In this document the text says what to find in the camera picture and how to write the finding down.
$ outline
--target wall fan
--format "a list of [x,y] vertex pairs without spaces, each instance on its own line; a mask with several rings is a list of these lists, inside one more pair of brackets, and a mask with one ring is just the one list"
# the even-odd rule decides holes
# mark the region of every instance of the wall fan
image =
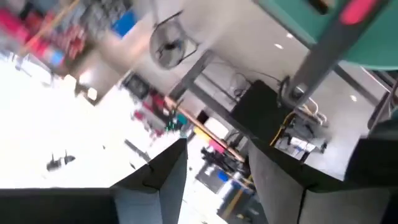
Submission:
[[[198,44],[185,33],[178,21],[181,13],[180,11],[155,24],[155,30],[150,37],[150,55],[156,64],[165,69],[176,67],[198,49]],[[189,43],[193,45],[193,50],[187,53]]]

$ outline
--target black panel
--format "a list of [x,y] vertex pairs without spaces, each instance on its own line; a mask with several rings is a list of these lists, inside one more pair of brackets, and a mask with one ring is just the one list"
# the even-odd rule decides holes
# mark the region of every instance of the black panel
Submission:
[[277,93],[257,80],[233,108],[231,116],[261,141],[270,143],[291,112],[277,106]]
[[187,140],[179,139],[148,164],[120,180],[114,186],[129,190],[159,190],[169,176],[181,153],[187,150]]
[[108,189],[0,191],[1,223],[117,224]]

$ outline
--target merchandise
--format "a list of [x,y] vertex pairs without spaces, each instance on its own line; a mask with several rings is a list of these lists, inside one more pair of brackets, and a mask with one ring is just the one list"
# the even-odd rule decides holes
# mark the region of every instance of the merchandise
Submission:
[[[26,44],[30,38],[32,38],[29,29],[21,20],[11,14],[7,9],[0,9],[0,28],[22,45]],[[41,58],[54,66],[61,65],[64,59],[64,54],[61,51],[52,47],[48,42],[40,38],[32,44],[30,51],[36,57]]]

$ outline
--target wooden plank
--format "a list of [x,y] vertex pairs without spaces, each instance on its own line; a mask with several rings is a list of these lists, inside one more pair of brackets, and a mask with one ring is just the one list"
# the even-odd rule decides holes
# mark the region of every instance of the wooden plank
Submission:
[[[165,102],[170,107],[176,107],[176,102],[169,98],[165,97]],[[200,128],[204,133],[209,135],[212,139],[214,139],[218,144],[223,146],[226,150],[228,150],[237,160],[244,162],[244,158],[236,152],[235,149],[229,147],[224,141],[222,141],[219,137],[213,134],[209,129],[207,129],[201,122],[199,122],[194,116],[192,116],[188,111],[182,109],[181,107],[177,107],[177,111],[183,114],[186,118],[188,118],[196,127]]]

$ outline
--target cable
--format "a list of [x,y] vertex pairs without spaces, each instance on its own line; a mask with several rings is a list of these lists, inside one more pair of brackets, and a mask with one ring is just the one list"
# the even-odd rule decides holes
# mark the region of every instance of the cable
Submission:
[[273,140],[271,141],[271,143],[269,143],[270,146],[272,146],[274,144],[274,142],[276,141],[276,139],[279,137],[280,132],[282,131],[282,128],[284,128],[284,126],[286,125],[287,120],[294,114],[294,112],[290,112],[284,119],[284,122],[281,124],[278,132],[276,133],[275,137],[273,138]]
[[241,70],[246,70],[246,71],[249,71],[249,72],[254,72],[254,73],[257,73],[257,74],[260,74],[260,75],[264,75],[264,76],[266,76],[268,78],[271,78],[271,79],[275,80],[277,83],[281,82],[278,78],[273,77],[272,75],[268,75],[268,74],[265,74],[264,72],[259,72],[257,70],[253,70],[253,69],[247,69],[247,68],[238,67],[238,66],[233,65],[232,63],[211,62],[209,65],[214,65],[214,64],[225,65],[225,66],[228,66],[228,67],[231,67],[231,68],[235,68],[235,69],[241,69]]

